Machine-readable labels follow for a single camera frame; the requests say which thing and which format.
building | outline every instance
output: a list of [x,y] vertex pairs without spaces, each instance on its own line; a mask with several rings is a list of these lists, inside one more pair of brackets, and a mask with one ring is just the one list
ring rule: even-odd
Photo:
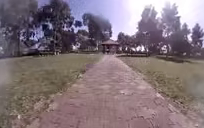
[[99,50],[104,54],[116,54],[119,50],[119,43],[113,40],[107,40],[102,42],[99,46]]

dry grass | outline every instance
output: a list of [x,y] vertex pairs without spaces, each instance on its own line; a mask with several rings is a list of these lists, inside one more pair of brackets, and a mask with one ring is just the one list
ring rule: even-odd
[[34,104],[64,91],[99,55],[60,55],[0,60],[0,126],[11,114],[25,115]]
[[176,63],[157,58],[122,57],[140,71],[159,92],[187,106],[196,100],[204,103],[204,61]]

